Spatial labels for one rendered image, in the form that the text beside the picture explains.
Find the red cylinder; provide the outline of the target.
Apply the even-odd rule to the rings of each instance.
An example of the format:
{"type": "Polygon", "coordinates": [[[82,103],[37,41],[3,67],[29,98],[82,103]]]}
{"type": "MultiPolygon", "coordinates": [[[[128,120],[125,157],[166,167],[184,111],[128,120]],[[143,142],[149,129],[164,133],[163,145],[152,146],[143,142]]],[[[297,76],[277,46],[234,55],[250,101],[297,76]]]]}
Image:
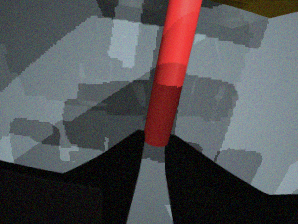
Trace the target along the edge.
{"type": "Polygon", "coordinates": [[[202,0],[169,0],[145,123],[145,143],[166,147],[186,76],[202,0]]]}

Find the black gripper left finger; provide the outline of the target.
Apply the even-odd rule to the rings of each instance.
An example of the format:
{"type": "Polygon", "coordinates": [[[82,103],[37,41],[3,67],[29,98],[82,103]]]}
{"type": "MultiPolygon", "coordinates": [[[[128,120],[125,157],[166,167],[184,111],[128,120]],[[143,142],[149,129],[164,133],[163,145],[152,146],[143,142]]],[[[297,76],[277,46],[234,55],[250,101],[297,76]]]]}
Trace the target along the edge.
{"type": "Polygon", "coordinates": [[[64,173],[0,160],[0,224],[126,224],[144,144],[137,129],[64,173]]]}

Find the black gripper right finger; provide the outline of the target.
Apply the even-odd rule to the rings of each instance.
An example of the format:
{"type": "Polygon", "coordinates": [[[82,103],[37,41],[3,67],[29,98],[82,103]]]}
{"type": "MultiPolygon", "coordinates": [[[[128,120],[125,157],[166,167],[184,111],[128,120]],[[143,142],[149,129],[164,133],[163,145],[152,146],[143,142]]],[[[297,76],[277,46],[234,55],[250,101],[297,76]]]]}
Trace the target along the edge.
{"type": "Polygon", "coordinates": [[[298,224],[298,194],[267,194],[170,135],[165,172],[174,224],[298,224]]]}

